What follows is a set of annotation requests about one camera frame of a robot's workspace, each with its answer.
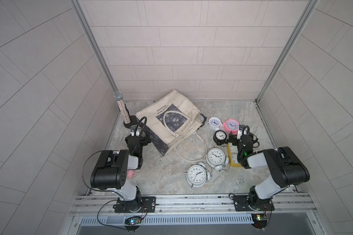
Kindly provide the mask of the yellow rectangular alarm clock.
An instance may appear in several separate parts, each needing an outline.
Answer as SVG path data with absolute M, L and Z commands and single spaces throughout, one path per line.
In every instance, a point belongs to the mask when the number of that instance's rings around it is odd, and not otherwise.
M 242 165 L 238 162 L 238 159 L 237 159 L 237 154 L 238 154 L 237 146 L 234 146 L 232 143 L 228 143 L 227 153 L 229 157 L 229 164 L 231 167 L 242 167 Z

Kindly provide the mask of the pink alarm clock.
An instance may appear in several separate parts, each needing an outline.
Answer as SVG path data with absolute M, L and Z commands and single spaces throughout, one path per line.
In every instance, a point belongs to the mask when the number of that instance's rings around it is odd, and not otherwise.
M 223 123 L 223 128 L 227 134 L 231 133 L 233 135 L 237 135 L 239 130 L 239 122 L 235 119 L 230 118 Z

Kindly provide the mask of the black alarm clock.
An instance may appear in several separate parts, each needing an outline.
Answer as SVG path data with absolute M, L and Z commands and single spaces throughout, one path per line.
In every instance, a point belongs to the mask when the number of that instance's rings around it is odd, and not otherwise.
M 218 130 L 214 133 L 213 135 L 213 141 L 218 145 L 227 145 L 228 144 L 228 139 L 227 139 L 227 134 L 223 130 Z

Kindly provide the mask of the large white twin-bell clock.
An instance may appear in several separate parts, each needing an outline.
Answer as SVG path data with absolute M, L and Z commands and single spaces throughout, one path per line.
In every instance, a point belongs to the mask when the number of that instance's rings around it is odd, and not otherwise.
M 225 168 L 229 166 L 229 157 L 219 148 L 209 150 L 206 161 L 215 171 L 225 171 Z

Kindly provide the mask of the white twin-bell alarm clock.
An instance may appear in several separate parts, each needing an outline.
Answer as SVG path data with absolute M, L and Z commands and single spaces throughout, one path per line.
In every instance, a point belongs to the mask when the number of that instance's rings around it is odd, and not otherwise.
M 212 129 L 214 131 L 223 130 L 223 125 L 222 125 L 220 119 L 217 117 L 211 117 L 208 120 L 208 125 L 209 125 L 210 129 Z

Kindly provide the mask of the beige canvas tote bag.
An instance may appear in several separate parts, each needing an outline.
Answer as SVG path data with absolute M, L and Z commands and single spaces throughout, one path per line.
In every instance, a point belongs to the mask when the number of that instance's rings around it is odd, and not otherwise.
M 207 154 L 207 144 L 197 134 L 197 130 L 203 126 L 200 110 L 184 95 L 177 90 L 171 91 L 165 97 L 145 109 L 137 112 L 137 118 L 146 117 L 146 126 L 150 129 L 151 142 L 161 156 L 175 152 L 184 161 L 197 163 L 202 161 Z M 202 157 L 187 159 L 177 147 L 195 135 L 202 143 L 204 152 Z

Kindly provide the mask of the silver clock black back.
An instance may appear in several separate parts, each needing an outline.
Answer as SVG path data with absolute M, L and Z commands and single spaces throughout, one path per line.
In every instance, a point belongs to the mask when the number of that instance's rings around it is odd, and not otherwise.
M 200 188 L 211 180 L 212 168 L 206 163 L 198 162 L 192 165 L 184 174 L 190 188 Z

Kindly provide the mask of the large black round clock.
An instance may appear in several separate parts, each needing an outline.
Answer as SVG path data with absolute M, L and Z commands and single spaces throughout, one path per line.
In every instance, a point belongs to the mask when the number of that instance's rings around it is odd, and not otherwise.
M 202 125 L 200 127 L 203 127 L 206 124 L 206 122 L 207 122 L 207 117 L 204 116 L 203 114 L 200 114 L 199 117 L 200 117 L 200 120 L 201 120 L 201 123 L 202 123 Z

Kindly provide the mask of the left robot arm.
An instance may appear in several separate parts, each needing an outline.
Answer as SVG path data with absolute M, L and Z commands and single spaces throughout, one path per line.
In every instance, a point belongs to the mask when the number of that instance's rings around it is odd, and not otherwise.
M 130 170 L 139 170 L 143 164 L 143 147 L 151 142 L 148 132 L 133 131 L 125 138 L 128 149 L 101 152 L 90 177 L 91 188 L 119 196 L 113 206 L 116 213 L 146 210 L 139 188 L 127 180 Z

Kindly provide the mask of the glitter microphone on stand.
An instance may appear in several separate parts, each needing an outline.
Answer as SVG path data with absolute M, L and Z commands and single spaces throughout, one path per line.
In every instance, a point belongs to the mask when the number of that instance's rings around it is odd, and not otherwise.
M 123 125 L 125 128 L 130 129 L 132 126 L 138 124 L 136 116 L 131 116 L 123 100 L 123 94 L 119 91 L 114 92 L 114 98 L 118 104 L 119 111 L 123 117 Z

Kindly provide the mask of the small pink eraser piece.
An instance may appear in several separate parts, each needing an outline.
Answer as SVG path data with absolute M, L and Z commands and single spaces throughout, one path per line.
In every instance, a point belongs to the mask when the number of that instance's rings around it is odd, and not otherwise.
M 127 177 L 128 177 L 128 178 L 133 178 L 134 175 L 135 175 L 135 171 L 134 171 L 134 170 L 129 170 L 129 171 L 127 172 Z

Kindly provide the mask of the circuit board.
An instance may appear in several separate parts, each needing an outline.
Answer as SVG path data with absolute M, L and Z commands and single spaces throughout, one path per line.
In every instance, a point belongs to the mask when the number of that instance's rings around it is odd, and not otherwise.
M 130 218 L 127 218 L 125 220 L 125 225 L 128 225 L 128 226 L 135 226 L 135 225 L 139 225 L 141 224 L 142 222 L 142 218 L 139 217 L 139 216 L 133 216 L 133 217 L 130 217 Z
M 257 229 L 263 229 L 267 227 L 268 218 L 265 214 L 251 214 L 253 224 L 252 226 Z

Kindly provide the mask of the right circuit board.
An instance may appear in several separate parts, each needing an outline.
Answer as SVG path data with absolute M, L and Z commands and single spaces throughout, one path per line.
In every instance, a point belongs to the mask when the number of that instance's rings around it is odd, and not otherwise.
M 268 218 L 265 214 L 251 214 L 253 224 L 252 226 L 257 229 L 263 229 L 267 227 Z

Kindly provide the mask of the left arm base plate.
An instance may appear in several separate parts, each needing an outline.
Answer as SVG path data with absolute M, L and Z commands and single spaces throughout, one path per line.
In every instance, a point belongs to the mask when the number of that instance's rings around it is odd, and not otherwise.
M 117 200 L 113 206 L 115 213 L 155 212 L 156 197 L 142 196 L 132 201 Z

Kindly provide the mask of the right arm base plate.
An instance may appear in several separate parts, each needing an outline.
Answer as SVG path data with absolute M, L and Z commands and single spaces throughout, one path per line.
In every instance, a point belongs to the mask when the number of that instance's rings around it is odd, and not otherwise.
M 235 195 L 231 194 L 229 198 L 233 201 L 237 212 L 249 211 L 274 211 L 272 199 L 259 199 L 256 195 Z

